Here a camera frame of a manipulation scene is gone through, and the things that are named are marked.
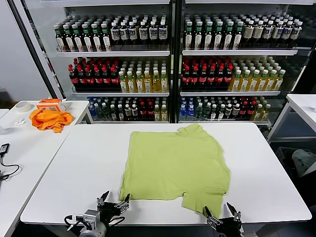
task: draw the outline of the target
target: table leg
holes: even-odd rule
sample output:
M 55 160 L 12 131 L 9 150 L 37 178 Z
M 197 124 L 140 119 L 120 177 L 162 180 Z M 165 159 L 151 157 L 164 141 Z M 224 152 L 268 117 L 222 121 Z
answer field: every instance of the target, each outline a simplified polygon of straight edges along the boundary
M 57 235 L 58 237 L 77 237 L 71 231 L 67 231 L 66 226 L 43 225 L 46 229 Z
M 268 143 L 271 143 L 273 138 L 276 136 L 276 133 L 279 131 L 281 128 L 282 124 L 284 123 L 287 115 L 291 111 L 290 103 L 287 102 L 286 105 L 284 106 L 284 109 L 282 110 L 281 114 L 277 118 L 276 122 L 274 123 L 271 132 L 268 134 L 267 141 Z

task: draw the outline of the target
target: bottle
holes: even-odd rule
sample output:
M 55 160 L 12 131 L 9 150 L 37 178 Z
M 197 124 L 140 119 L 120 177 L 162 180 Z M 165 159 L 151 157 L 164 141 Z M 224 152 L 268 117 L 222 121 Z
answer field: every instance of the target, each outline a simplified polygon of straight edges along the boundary
M 150 22 L 150 27 L 149 27 L 149 39 L 150 39 L 150 44 L 157 44 L 158 40 L 158 27 L 155 24 L 154 21 Z
M 211 41 L 212 41 L 212 25 L 213 22 L 207 21 L 206 22 L 206 31 L 204 35 L 204 50 L 210 49 Z
M 270 104 L 266 104 L 265 108 L 261 110 L 259 120 L 260 121 L 267 121 L 268 120 L 268 115 L 269 115 L 269 110 L 271 108 Z
M 277 75 L 277 71 L 274 69 L 271 70 L 270 75 L 266 79 L 266 84 L 263 87 L 264 91 L 271 91 L 272 90 L 272 86 L 275 83 L 276 75 Z
M 239 21 L 237 23 L 237 28 L 236 28 L 236 32 L 234 34 L 234 43 L 233 43 L 233 49 L 238 49 L 239 45 L 240 45 L 240 40 L 241 40 L 241 31 L 242 31 L 242 27 L 243 27 L 243 22 Z
M 259 43 L 263 32 L 263 21 L 259 21 L 252 33 L 252 42 Z
M 202 22 L 197 21 L 196 30 L 194 32 L 194 50 L 198 50 L 202 40 Z
M 220 66 L 219 70 L 217 71 L 216 77 L 215 77 L 215 86 L 217 90 L 222 90 L 222 81 L 224 78 L 224 67 Z
M 303 22 L 302 21 L 299 21 L 294 27 L 293 27 L 293 30 L 290 34 L 290 39 L 289 39 L 289 42 L 290 43 L 294 43 L 298 36 L 300 35 L 300 32 L 302 31 L 302 24 Z
M 262 104 L 258 104 L 257 110 L 254 111 L 252 116 L 250 117 L 251 121 L 258 121 L 262 110 Z
M 224 104 L 221 104 L 221 107 L 218 111 L 218 118 L 217 120 L 222 120 L 223 117 L 224 117 L 224 113 L 225 113 L 225 105 Z
M 249 78 L 250 70 L 245 70 L 243 77 L 240 79 L 239 85 L 238 85 L 238 91 L 246 91 L 247 85 L 248 85 L 248 78 Z
M 248 81 L 246 91 L 255 91 L 255 88 L 256 88 L 257 83 L 258 83 L 259 73 L 260 73 L 260 71 L 258 69 L 254 70 L 252 77 Z
M 185 43 L 185 50 L 191 49 L 191 42 L 192 42 L 192 21 L 187 22 L 186 29 L 184 31 L 184 43 Z
M 243 29 L 242 41 L 243 43 L 250 43 L 251 37 L 254 31 L 253 21 L 249 21 L 246 23 Z
M 233 34 L 232 34 L 233 25 L 234 25 L 233 21 L 227 22 L 226 30 L 225 30 L 224 35 L 223 35 L 223 42 L 224 42 L 223 49 L 230 48 L 231 40 L 233 37 Z
M 129 33 L 125 22 L 120 23 L 119 35 L 120 39 L 122 40 L 122 44 L 128 44 Z
M 232 110 L 232 117 L 234 119 L 236 119 L 239 115 L 239 111 L 240 111 L 240 107 L 239 107 L 239 104 L 236 104 L 236 106 L 233 107 L 233 110 Z
M 75 42 L 73 40 L 74 34 L 71 32 L 69 25 L 63 25 L 63 28 L 65 30 L 65 40 L 68 46 L 68 49 L 71 52 L 75 52 Z
M 202 113 L 203 113 L 203 107 L 202 107 L 202 103 L 199 102 L 197 108 L 196 108 L 196 112 L 194 114 L 194 120 L 200 120 L 201 119 L 201 116 L 202 116 Z
M 222 40 L 222 26 L 223 22 L 218 21 L 216 26 L 216 32 L 214 34 L 214 49 L 219 49 Z

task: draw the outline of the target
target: black cable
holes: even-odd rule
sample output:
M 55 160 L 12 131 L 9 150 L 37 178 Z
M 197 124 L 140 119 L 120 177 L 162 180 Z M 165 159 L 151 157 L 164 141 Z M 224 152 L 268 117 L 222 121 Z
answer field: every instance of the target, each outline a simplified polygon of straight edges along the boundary
M 18 164 L 9 164 L 9 165 L 3 164 L 3 161 L 2 161 L 3 156 L 4 156 L 4 155 L 0 156 L 0 163 L 1 163 L 2 166 L 5 166 L 5 167 L 17 166 L 17 169 L 16 169 L 14 172 L 10 173 L 10 174 L 5 174 L 5 175 L 3 175 L 3 176 L 0 176 L 0 180 L 6 180 L 10 175 L 16 173 L 16 172 L 19 170 L 19 168 L 20 168 L 20 166 L 19 166 Z

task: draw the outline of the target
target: bottle label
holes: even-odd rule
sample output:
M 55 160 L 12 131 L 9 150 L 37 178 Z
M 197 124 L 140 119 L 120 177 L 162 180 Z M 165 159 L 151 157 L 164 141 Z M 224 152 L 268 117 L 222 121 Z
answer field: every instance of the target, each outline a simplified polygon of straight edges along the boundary
M 150 92 L 150 82 L 149 81 L 146 81 L 145 82 L 145 89 L 146 89 L 146 92 Z
M 223 78 L 221 78 L 221 77 L 215 77 L 215 81 L 216 81 L 217 83 L 221 83 L 221 82 L 223 81 Z
M 232 77 L 224 77 L 224 82 L 230 83 L 232 81 Z
M 278 80 L 278 81 L 277 81 L 277 83 L 276 83 L 276 85 L 275 85 L 275 88 L 274 88 L 274 91 L 279 90 L 279 88 L 280 88 L 282 82 L 283 82 L 282 80 Z
M 196 40 L 194 43 L 194 49 L 197 50 L 199 49 L 200 45 L 201 45 L 201 40 L 202 40 L 202 36 L 201 35 L 196 35 Z
M 85 42 L 85 45 L 87 46 L 87 50 L 89 52 L 92 52 L 92 44 L 91 44 L 91 40 L 89 37 L 84 37 L 84 42 Z
M 158 39 L 158 28 L 149 28 L 149 38 L 151 40 Z
M 249 91 L 254 91 L 256 87 L 257 81 L 253 80 L 250 84 Z
M 122 40 L 128 40 L 128 31 L 127 31 L 127 28 L 120 29 L 120 30 L 119 30 L 119 34 L 120 34 L 120 38 L 121 38 Z
M 120 87 L 121 87 L 123 93 L 127 92 L 127 88 L 126 88 L 125 82 L 122 81 L 122 82 L 120 83 Z
M 302 28 L 293 28 L 292 33 L 290 35 L 291 40 L 296 40 L 298 38 L 298 35 L 300 34 Z
M 124 121 L 124 114 L 118 114 L 119 120 Z
M 224 114 L 219 114 L 218 115 L 218 120 L 221 120 L 223 118 Z
M 94 41 L 97 51 L 101 51 L 101 43 L 100 43 L 99 37 L 96 37 L 96 36 L 93 37 L 93 41 Z
M 148 29 L 147 28 L 145 28 L 145 29 L 139 28 L 139 38 L 141 40 L 148 39 Z
M 209 77 L 207 77 L 207 82 L 208 83 L 213 83 L 215 81 L 215 78 L 209 78 Z
M 137 82 L 137 89 L 138 89 L 138 92 L 143 92 L 143 82 L 142 81 Z
M 253 27 L 245 27 L 242 36 L 246 39 L 250 39 L 253 33 L 253 29 Z
M 281 38 L 287 40 L 288 38 L 290 38 L 291 32 L 292 28 L 284 27 Z
M 129 81 L 128 82 L 129 92 L 134 92 L 134 82 Z
M 263 27 L 255 27 L 252 37 L 255 39 L 260 39 L 263 32 Z
M 56 38 L 56 41 L 57 41 L 57 43 L 58 43 L 58 46 L 59 46 L 59 48 L 60 48 L 60 51 L 65 52 L 65 45 L 64 45 L 63 40 L 58 37 L 58 38 Z
M 163 92 L 167 91 L 167 81 L 166 80 L 161 81 L 161 90 Z
M 238 91 L 239 80 L 235 80 L 233 84 L 232 91 Z
M 116 121 L 117 120 L 117 115 L 116 114 L 111 114 L 112 115 L 112 120 Z
M 191 81 L 192 83 L 195 83 L 195 82 L 198 81 L 198 78 L 191 78 L 190 81 Z
M 211 114 L 211 120 L 214 120 L 216 117 L 216 114 Z
M 212 35 L 206 35 L 204 41 L 204 49 L 208 50 L 211 45 Z
M 206 77 L 205 77 L 205 78 L 199 77 L 199 78 L 198 78 L 198 81 L 199 81 L 199 82 L 206 82 Z
M 78 78 L 73 78 L 73 79 L 71 79 L 71 82 L 72 82 L 73 84 L 78 84 L 78 83 L 79 83 L 79 80 L 78 80 Z
M 131 40 L 136 40 L 137 39 L 137 30 L 136 30 L 136 28 L 128 29 L 128 35 L 129 35 L 129 38 Z
M 273 27 L 264 27 L 261 37 L 266 40 L 269 39 L 271 37 L 272 30 L 273 30 Z
M 247 114 L 249 115 L 253 115 L 254 112 L 255 112 L 254 110 L 247 110 Z
M 221 43 L 222 35 L 216 35 L 214 41 L 214 49 L 219 49 Z
M 107 51 L 110 51 L 110 46 L 111 46 L 111 44 L 110 44 L 110 38 L 109 38 L 108 36 L 104 36 L 104 37 L 103 37 L 103 42 L 104 42 L 104 45 L 105 45 L 105 49 L 106 49 Z
M 267 87 L 266 87 L 266 91 L 271 91 L 271 87 L 273 85 L 274 80 L 270 80 L 268 81 Z
M 166 40 L 168 38 L 167 28 L 159 28 L 159 39 Z
M 111 35 L 112 35 L 112 39 L 114 40 L 114 41 L 117 41 L 117 40 L 119 40 L 120 39 L 120 37 L 119 37 L 119 29 L 111 29 Z
M 190 78 L 182 77 L 182 81 L 183 81 L 184 83 L 188 83 L 188 82 L 190 81 Z
M 186 50 L 189 50 L 191 48 L 191 40 L 192 40 L 192 36 L 186 35 Z
M 223 49 L 229 49 L 229 46 L 231 44 L 231 40 L 232 40 L 232 35 L 226 35 L 225 36 L 225 42 L 224 42 Z
M 247 84 L 248 84 L 248 81 L 244 80 L 241 84 L 240 91 L 246 91 Z
M 162 121 L 167 121 L 167 114 L 161 114 Z
M 236 35 L 235 36 L 233 49 L 238 49 L 239 48 L 240 39 L 241 39 L 241 35 Z
M 67 37 L 66 38 L 66 41 L 67 41 L 67 44 L 69 46 L 69 49 L 71 52 L 74 52 L 75 51 L 75 46 L 74 46 L 74 42 L 73 42 L 73 39 L 70 38 L 70 37 Z
M 159 119 L 160 119 L 159 114 L 155 114 L 155 121 L 159 121 Z

